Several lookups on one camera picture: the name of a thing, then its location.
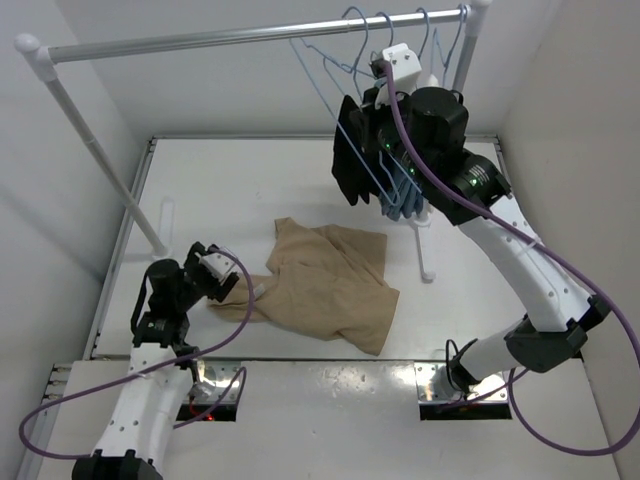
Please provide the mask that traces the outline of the blue hanger with white garment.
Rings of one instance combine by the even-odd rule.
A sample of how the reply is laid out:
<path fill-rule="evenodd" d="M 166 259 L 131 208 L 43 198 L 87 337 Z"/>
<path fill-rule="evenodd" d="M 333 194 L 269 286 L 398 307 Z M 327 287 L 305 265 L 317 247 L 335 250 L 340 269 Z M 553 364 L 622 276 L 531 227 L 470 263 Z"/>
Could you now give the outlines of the blue hanger with white garment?
<path fill-rule="evenodd" d="M 462 37 L 469 13 L 469 6 L 467 4 L 461 3 L 458 9 L 457 27 L 451 41 L 449 43 L 444 42 L 441 35 L 441 28 L 438 26 L 434 28 L 432 35 L 429 73 L 439 80 L 441 87 L 447 86 L 447 78 L 452 66 L 453 56 Z"/>

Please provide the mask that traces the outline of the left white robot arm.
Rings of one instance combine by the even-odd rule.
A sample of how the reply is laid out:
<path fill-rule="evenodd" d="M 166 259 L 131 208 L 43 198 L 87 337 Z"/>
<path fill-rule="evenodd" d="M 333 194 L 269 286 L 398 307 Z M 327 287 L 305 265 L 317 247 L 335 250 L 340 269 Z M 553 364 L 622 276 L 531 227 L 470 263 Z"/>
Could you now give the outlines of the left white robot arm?
<path fill-rule="evenodd" d="M 76 460 L 72 478 L 161 478 L 174 422 L 198 380 L 198 349 L 186 341 L 188 312 L 203 298 L 224 300 L 239 272 L 231 254 L 199 242 L 183 263 L 161 259 L 146 269 L 130 320 L 132 378 L 93 452 Z"/>

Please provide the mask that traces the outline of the beige t shirt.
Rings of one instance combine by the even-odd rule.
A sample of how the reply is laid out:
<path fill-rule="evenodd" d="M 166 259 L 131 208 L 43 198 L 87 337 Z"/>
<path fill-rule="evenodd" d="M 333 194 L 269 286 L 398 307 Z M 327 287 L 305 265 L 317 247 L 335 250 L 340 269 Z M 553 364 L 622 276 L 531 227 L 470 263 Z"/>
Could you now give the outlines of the beige t shirt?
<path fill-rule="evenodd" d="M 336 224 L 274 221 L 268 275 L 254 275 L 252 322 L 381 354 L 400 292 L 384 279 L 387 235 Z"/>

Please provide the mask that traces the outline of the white and silver clothes rack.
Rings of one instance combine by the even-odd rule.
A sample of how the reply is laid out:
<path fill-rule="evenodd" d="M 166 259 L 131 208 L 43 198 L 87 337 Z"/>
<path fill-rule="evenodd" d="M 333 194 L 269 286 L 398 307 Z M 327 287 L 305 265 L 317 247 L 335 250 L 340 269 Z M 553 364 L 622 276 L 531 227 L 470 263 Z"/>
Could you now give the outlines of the white and silver clothes rack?
<path fill-rule="evenodd" d="M 132 193 L 116 174 L 109 157 L 59 80 L 56 71 L 58 64 L 294 38 L 355 32 L 369 33 L 385 28 L 392 30 L 394 28 L 417 25 L 431 27 L 458 21 L 464 26 L 464 37 L 453 86 L 460 90 L 465 84 L 477 39 L 482 31 L 490 6 L 491 3 L 489 1 L 468 1 L 452 10 L 426 13 L 416 12 L 389 17 L 378 14 L 374 17 L 359 16 L 353 19 L 343 16 L 336 20 L 322 22 L 165 35 L 62 47 L 44 46 L 35 36 L 23 33 L 15 37 L 14 48 L 22 55 L 36 77 L 47 87 L 79 138 L 103 171 L 125 206 L 127 213 L 149 242 L 152 249 L 152 257 L 154 259 L 163 259 L 170 255 L 168 245 L 161 240 L 161 237 L 156 233 L 138 206 L 137 201 L 133 198 Z"/>

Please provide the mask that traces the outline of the black hanging garment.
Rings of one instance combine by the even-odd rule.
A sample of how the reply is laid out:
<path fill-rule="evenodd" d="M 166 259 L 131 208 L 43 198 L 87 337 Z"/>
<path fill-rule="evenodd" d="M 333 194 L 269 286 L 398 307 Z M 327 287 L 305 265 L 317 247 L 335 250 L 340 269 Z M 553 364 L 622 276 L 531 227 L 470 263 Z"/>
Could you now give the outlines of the black hanging garment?
<path fill-rule="evenodd" d="M 370 203 L 372 196 L 380 194 L 381 170 L 378 158 L 362 151 L 357 129 L 350 120 L 350 113 L 357 110 L 354 99 L 345 95 L 340 107 L 333 142 L 331 174 L 351 206 L 359 201 Z"/>

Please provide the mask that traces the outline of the blue denim hanging garment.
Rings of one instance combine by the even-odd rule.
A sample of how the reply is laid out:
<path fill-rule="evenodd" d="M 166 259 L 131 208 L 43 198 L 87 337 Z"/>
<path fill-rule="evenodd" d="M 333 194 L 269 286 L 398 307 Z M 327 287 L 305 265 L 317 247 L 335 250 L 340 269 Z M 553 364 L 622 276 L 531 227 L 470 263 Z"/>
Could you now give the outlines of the blue denim hanging garment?
<path fill-rule="evenodd" d="M 409 179 L 408 173 L 397 165 L 386 167 L 382 159 L 379 160 L 379 166 L 383 179 L 389 181 L 385 193 L 379 195 L 381 214 L 392 221 L 419 216 L 424 210 L 424 198 L 415 182 Z"/>

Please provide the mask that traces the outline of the blue hanger with denim garment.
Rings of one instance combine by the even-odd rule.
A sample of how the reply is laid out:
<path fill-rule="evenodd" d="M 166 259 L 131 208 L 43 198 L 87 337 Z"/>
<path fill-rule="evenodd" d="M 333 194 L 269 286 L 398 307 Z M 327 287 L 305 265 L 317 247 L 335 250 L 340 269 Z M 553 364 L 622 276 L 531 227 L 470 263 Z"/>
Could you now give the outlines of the blue hanger with denim garment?
<path fill-rule="evenodd" d="M 426 46 L 427 42 L 429 41 L 429 35 L 430 35 L 430 30 L 431 30 L 431 24 L 430 24 L 430 20 L 429 20 L 429 15 L 428 15 L 428 13 L 427 13 L 427 12 L 426 12 L 422 7 L 418 8 L 418 9 L 416 10 L 416 12 L 417 12 L 417 13 L 420 13 L 420 14 L 422 15 L 422 21 L 423 21 L 423 23 L 425 24 L 425 33 L 424 33 L 424 37 L 423 37 L 423 40 L 422 40 L 422 42 L 421 42 L 421 44 L 420 44 L 420 48 L 419 48 L 418 52 L 416 53 L 416 54 L 417 54 L 417 56 L 418 56 L 418 59 L 419 59 L 419 60 L 420 60 L 420 62 L 421 62 L 421 57 L 422 57 L 422 54 L 423 54 L 424 48 L 425 48 L 425 46 Z M 389 44 L 389 46 L 388 46 L 388 47 L 393 46 L 393 45 L 396 45 L 396 44 L 393 44 L 393 40 L 390 40 L 390 44 Z M 397 92 L 398 94 L 402 93 L 402 94 L 404 95 L 404 99 L 405 99 L 405 100 L 407 100 L 407 99 L 408 99 L 408 94 L 409 94 L 409 93 L 411 93 L 411 92 L 412 92 L 413 90 L 415 90 L 415 89 L 416 89 L 416 86 L 415 86 L 414 88 L 412 88 L 411 90 L 409 90 L 409 91 L 402 91 L 402 90 L 397 90 L 397 89 L 396 89 L 396 92 Z M 389 157 L 389 159 L 391 160 L 391 167 L 392 167 L 393 165 L 397 165 L 398 167 L 402 167 L 402 168 L 403 168 L 403 169 L 408 173 L 408 175 L 409 175 L 409 179 L 410 179 L 410 180 L 413 180 L 413 181 L 415 182 L 415 185 L 419 188 L 419 186 L 417 185 L 416 180 L 415 180 L 415 178 L 414 178 L 414 174 L 415 174 L 415 169 L 414 169 L 414 167 L 413 167 L 412 165 L 408 165 L 408 166 L 403 165 L 403 164 L 400 162 L 400 160 L 401 160 L 401 154 L 400 154 L 400 153 L 398 153 L 398 152 L 394 153 L 392 149 L 390 149 L 390 150 L 387 152 L 387 156 L 388 156 L 388 157 Z"/>

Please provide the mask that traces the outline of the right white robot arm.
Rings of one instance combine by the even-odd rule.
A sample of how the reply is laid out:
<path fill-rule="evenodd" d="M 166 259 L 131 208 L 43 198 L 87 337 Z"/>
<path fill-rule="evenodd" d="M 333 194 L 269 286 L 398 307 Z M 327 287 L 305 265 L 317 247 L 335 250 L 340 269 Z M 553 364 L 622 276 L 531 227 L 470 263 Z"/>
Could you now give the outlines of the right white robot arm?
<path fill-rule="evenodd" d="M 438 86 L 402 94 L 392 105 L 377 87 L 362 103 L 345 96 L 334 137 L 334 165 L 350 204 L 375 187 L 423 197 L 471 239 L 515 292 L 525 313 L 504 331 L 467 343 L 441 370 L 445 385 L 468 393 L 514 367 L 545 373 L 580 353 L 588 331 L 611 308 L 550 258 L 499 169 L 465 146 L 463 96 Z"/>

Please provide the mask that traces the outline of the light blue wire hanger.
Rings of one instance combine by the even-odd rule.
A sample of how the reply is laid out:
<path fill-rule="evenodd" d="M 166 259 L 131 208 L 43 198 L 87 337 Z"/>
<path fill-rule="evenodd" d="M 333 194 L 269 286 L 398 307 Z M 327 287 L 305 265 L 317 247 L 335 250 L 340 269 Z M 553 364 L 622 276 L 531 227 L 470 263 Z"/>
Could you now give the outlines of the light blue wire hanger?
<path fill-rule="evenodd" d="M 357 75 L 359 73 L 358 64 L 359 64 L 361 56 L 362 56 L 362 54 L 364 52 L 364 49 L 367 46 L 367 43 L 368 43 L 368 40 L 369 40 L 369 27 L 368 27 L 368 23 L 367 23 L 367 20 L 366 20 L 366 16 L 364 15 L 363 11 L 359 7 L 349 6 L 344 11 L 344 13 L 342 14 L 341 19 L 342 20 L 349 20 L 348 15 L 351 12 L 355 12 L 360 17 L 360 19 L 363 21 L 363 23 L 364 23 L 364 31 L 365 31 L 364 40 L 363 40 L 362 46 L 361 46 L 361 48 L 359 50 L 359 53 L 356 55 L 354 61 L 351 64 L 340 63 L 335 58 L 331 57 L 330 55 L 325 54 L 322 50 L 318 49 L 315 45 L 313 45 L 311 43 L 308 43 L 305 38 L 300 38 L 300 43 L 304 47 L 306 47 L 307 49 L 311 49 L 311 50 L 315 51 L 316 53 L 318 53 L 320 55 L 320 57 L 322 58 L 322 66 L 323 66 L 323 69 L 324 69 L 325 73 L 327 74 L 329 79 L 333 82 L 334 86 L 338 89 L 338 91 L 342 94 L 343 97 L 346 96 L 346 92 L 344 91 L 344 89 L 342 88 L 340 83 L 337 81 L 337 79 L 335 78 L 335 76 L 331 72 L 331 70 L 329 68 L 329 64 L 332 64 L 332 65 L 336 66 L 342 72 L 350 74 L 352 76 L 352 81 L 354 83 L 354 86 L 356 87 L 356 93 L 358 95 L 360 95 L 361 94 L 361 90 L 360 90 L 360 87 L 359 87 L 359 84 L 358 84 L 358 80 L 357 80 Z M 299 64 L 301 65 L 303 71 L 305 72 L 308 80 L 310 81 L 311 85 L 313 86 L 315 92 L 320 97 L 320 99 L 321 99 L 323 105 L 325 106 L 326 110 L 329 112 L 330 116 L 334 120 L 335 126 L 337 127 L 338 131 L 340 132 L 342 137 L 347 141 L 351 152 L 356 155 L 356 157 L 357 157 L 358 161 L 360 162 L 361 166 L 365 169 L 365 171 L 367 172 L 367 174 L 369 175 L 371 180 L 376 185 L 374 193 L 377 196 L 382 196 L 385 200 L 387 200 L 392 205 L 394 205 L 395 204 L 395 199 L 393 197 L 391 197 L 387 193 L 387 189 L 382 186 L 382 184 L 379 182 L 379 180 L 373 174 L 373 171 L 371 170 L 371 168 L 365 162 L 363 154 L 362 154 L 362 151 L 361 151 L 361 148 L 360 147 L 356 147 L 354 142 L 351 140 L 351 138 L 347 134 L 347 132 L 346 132 L 346 130 L 344 128 L 343 122 L 339 119 L 338 115 L 334 112 L 332 107 L 329 105 L 329 102 L 327 101 L 326 97 L 322 93 L 322 91 L 321 91 L 320 87 L 318 86 L 314 76 L 312 75 L 312 73 L 310 72 L 307 64 L 305 63 L 305 61 L 303 59 L 303 56 L 301 55 L 300 51 L 298 50 L 298 48 L 296 47 L 296 44 L 294 43 L 294 41 L 292 39 L 289 40 L 289 45 L 290 45 L 291 49 L 293 50 L 293 52 L 294 52 Z"/>

